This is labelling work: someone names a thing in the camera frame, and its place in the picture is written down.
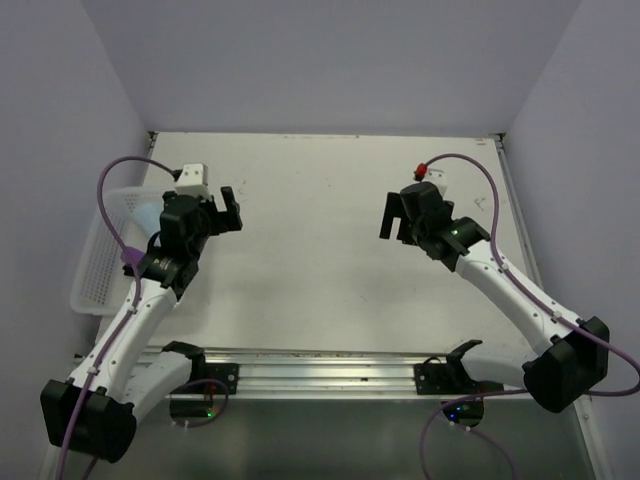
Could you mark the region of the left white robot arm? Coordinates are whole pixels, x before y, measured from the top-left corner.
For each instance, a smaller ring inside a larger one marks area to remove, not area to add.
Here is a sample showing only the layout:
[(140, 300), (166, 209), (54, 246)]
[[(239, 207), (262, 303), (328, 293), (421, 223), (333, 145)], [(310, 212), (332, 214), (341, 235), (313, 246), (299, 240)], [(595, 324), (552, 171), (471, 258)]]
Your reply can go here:
[(115, 463), (143, 418), (167, 395), (201, 389), (229, 395), (229, 387), (211, 376), (203, 348), (193, 344), (171, 341), (141, 373), (133, 371), (198, 274), (208, 239), (242, 228), (232, 188), (224, 186), (220, 193), (223, 210), (211, 196), (163, 194), (159, 226), (145, 254), (125, 262), (131, 287), (108, 329), (66, 380), (51, 380), (43, 388), (48, 438), (62, 456), (74, 451)]

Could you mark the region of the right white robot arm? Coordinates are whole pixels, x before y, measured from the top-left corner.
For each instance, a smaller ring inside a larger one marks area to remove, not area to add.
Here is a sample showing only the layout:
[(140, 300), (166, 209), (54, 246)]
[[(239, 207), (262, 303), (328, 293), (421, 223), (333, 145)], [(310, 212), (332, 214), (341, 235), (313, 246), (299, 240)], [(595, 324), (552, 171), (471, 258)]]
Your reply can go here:
[(519, 330), (527, 353), (468, 340), (442, 363), (417, 364), (417, 391), (472, 393), (483, 382), (526, 389), (544, 409), (559, 413), (607, 375), (609, 329), (552, 300), (491, 246), (491, 236), (469, 217), (453, 218), (454, 204), (431, 182), (386, 197), (380, 238), (415, 245), (484, 294)]

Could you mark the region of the light blue towel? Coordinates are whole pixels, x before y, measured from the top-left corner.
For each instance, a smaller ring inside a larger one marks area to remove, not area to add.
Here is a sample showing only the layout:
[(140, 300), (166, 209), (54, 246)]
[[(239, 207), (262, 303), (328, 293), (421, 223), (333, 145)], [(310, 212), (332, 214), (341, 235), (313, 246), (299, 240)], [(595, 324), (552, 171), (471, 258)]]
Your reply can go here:
[(133, 210), (131, 218), (146, 236), (151, 237), (160, 230), (161, 212), (160, 204), (142, 203)]

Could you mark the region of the dark grey towel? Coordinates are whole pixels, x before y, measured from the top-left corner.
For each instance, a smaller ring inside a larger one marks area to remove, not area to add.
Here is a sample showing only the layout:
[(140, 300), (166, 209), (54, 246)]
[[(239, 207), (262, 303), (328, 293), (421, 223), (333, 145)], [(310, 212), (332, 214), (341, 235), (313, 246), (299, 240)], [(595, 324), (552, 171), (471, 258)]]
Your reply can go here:
[(120, 259), (124, 265), (138, 266), (144, 256), (144, 251), (141, 251), (135, 247), (126, 246), (120, 254)]

